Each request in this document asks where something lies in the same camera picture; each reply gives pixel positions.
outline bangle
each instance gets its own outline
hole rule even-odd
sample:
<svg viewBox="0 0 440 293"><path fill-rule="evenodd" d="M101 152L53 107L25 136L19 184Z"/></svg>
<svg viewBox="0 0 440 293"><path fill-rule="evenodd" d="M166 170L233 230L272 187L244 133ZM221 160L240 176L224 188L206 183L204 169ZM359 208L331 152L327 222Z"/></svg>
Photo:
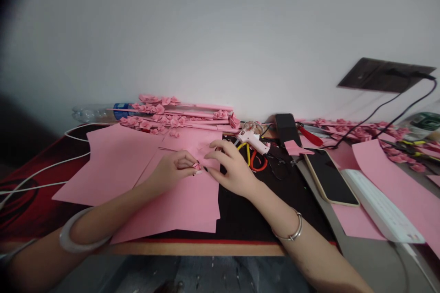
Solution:
<svg viewBox="0 0 440 293"><path fill-rule="evenodd" d="M65 251L70 252L70 253L89 252L89 251L97 249L98 247L101 247L111 238L111 236L110 236L110 237L104 238L103 240L100 240L99 242L96 242L93 244L88 244L88 245L76 244L70 239L70 229L72 228L72 226L75 224L75 222L81 216L83 216L87 212L91 211L92 209L93 209L93 207L86 208L85 210L82 210L81 212L72 216L70 218L70 220L68 220L66 222L66 224L64 225L64 227L60 233L60 245Z"/></svg>
<svg viewBox="0 0 440 293"><path fill-rule="evenodd" d="M294 241L295 239L297 239L297 238L301 235L301 232L302 232L302 230L303 230L303 228L302 228L302 227L303 227L303 224L302 224L302 223L303 223L303 216L301 215L300 212L298 212L298 211L296 211L296 210L295 210L295 212L297 212L298 219L299 219L298 230L297 230L294 234L288 236L288 238L283 238L283 237L278 236L278 235L275 233L275 231L272 229L272 232L274 233L274 235L275 235L278 239Z"/></svg>

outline power outlet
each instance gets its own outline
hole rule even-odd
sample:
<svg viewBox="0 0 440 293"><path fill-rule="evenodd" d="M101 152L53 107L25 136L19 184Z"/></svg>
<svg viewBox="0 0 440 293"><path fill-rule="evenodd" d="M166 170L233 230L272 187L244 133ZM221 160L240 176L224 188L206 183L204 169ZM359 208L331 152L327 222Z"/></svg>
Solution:
<svg viewBox="0 0 440 293"><path fill-rule="evenodd" d="M363 57L356 63L344 79L342 79L338 87L400 93L404 91L408 84L407 78L390 76L387 74L388 72L391 70L397 70L403 74L413 72L431 74L435 69L435 67L431 66L388 62ZM411 83L408 89L420 80L422 79L411 78Z"/></svg>

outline woman's left hand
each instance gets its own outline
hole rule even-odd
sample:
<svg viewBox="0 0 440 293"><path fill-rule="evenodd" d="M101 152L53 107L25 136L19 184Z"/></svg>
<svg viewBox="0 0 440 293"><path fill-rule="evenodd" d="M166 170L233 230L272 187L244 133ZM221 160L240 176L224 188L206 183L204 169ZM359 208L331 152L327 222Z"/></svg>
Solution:
<svg viewBox="0 0 440 293"><path fill-rule="evenodd" d="M197 162L186 150L163 156L154 172L141 186L148 187L150 197L157 197L173 188L179 180L201 173L192 167Z"/></svg>

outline woman's right hand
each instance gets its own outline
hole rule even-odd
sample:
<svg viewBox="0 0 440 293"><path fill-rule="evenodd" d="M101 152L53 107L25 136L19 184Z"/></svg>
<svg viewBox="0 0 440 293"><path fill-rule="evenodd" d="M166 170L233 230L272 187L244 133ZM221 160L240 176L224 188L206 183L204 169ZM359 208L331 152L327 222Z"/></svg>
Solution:
<svg viewBox="0 0 440 293"><path fill-rule="evenodd" d="M208 153L205 159L218 160L226 168L227 173L223 175L212 167L207 168L208 172L229 191L249 199L260 181L254 176L237 148L231 142L224 140L215 140L209 147L220 148L224 153L217 149Z"/></svg>

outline wooden desk edge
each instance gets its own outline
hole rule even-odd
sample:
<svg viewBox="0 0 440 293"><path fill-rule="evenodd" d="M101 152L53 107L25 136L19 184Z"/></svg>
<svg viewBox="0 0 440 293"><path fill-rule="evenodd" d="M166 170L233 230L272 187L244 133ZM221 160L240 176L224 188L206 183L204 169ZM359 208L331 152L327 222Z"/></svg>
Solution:
<svg viewBox="0 0 440 293"><path fill-rule="evenodd" d="M24 242L0 244L0 253L8 253ZM193 244L193 243L120 243L107 245L97 254L178 255L178 256L285 256L280 245Z"/></svg>

